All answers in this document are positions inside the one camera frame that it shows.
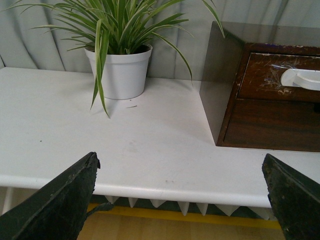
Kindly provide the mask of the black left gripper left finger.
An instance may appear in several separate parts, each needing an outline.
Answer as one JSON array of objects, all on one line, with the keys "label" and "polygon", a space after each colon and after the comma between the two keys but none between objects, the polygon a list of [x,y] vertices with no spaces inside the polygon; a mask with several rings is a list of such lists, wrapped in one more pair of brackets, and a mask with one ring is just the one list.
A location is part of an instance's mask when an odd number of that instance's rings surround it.
[{"label": "black left gripper left finger", "polygon": [[110,211],[112,203],[88,206],[101,167],[90,152],[32,196],[0,217],[2,240],[75,240],[85,221],[98,211]]}]

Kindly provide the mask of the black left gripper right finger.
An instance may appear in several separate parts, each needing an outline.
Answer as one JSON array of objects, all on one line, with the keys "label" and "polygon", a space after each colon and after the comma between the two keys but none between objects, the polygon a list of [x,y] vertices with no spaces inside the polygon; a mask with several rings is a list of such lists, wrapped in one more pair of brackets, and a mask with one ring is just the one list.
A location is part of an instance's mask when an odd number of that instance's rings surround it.
[{"label": "black left gripper right finger", "polygon": [[320,238],[320,184],[266,154],[262,172],[274,216],[287,240]]}]

